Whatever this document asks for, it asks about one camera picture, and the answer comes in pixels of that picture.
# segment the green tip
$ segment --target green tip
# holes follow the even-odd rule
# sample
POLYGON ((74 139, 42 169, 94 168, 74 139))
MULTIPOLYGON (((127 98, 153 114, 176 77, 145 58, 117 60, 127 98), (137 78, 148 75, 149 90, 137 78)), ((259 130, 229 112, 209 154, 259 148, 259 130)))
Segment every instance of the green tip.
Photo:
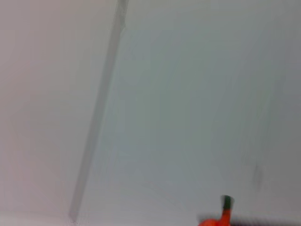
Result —
POLYGON ((223 198, 223 210, 232 209, 234 199, 228 195, 224 195, 222 198, 223 198))

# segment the orange object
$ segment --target orange object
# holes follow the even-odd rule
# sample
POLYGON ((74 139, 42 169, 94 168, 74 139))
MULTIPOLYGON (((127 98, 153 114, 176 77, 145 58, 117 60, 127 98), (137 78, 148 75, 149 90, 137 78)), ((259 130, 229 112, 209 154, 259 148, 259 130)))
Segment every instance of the orange object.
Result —
POLYGON ((233 204, 233 198, 228 195, 223 196, 223 210, 222 217, 217 219, 206 219, 198 226, 230 226, 231 210, 233 204))

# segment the white ceiling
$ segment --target white ceiling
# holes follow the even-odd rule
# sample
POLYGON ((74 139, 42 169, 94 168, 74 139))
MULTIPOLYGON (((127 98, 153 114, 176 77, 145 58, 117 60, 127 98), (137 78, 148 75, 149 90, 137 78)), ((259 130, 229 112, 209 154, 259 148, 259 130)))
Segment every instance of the white ceiling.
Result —
POLYGON ((197 213, 220 211, 224 193, 236 199, 235 214, 300 220, 300 207, 288 196, 298 186, 273 187, 294 184, 284 180, 294 167, 276 174, 286 155, 280 149, 274 155, 265 139, 277 139, 277 120, 270 126, 270 118, 282 99, 274 93, 278 81, 292 74, 287 50, 298 42, 296 5, 227 2, 160 8, 170 1, 130 0, 84 221, 193 225, 197 213))
POLYGON ((280 81, 277 101, 271 115, 268 158, 264 162, 265 180, 254 209, 257 214, 301 221, 299 195, 301 134, 301 7, 296 6, 295 21, 286 25, 296 33, 290 43, 285 77, 280 81))
POLYGON ((66 215, 116 1, 0 1, 0 210, 66 215))

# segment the gray wall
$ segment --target gray wall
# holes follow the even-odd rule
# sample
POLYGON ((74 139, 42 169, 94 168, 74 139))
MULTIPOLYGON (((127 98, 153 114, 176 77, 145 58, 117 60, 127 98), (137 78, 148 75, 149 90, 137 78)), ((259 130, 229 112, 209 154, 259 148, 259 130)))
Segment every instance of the gray wall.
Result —
POLYGON ((129 2, 83 223, 193 225, 222 194, 273 208, 255 207, 294 2, 215 3, 129 2))
POLYGON ((0 210, 67 216, 115 0, 0 1, 0 210))

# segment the orange toy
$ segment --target orange toy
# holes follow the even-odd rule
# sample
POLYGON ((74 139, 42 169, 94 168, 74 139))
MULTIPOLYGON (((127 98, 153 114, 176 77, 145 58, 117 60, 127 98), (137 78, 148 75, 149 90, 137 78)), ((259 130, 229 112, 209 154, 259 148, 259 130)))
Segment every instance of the orange toy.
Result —
POLYGON ((232 204, 233 198, 228 195, 223 196, 223 209, 221 219, 206 219, 198 226, 230 226, 232 204))

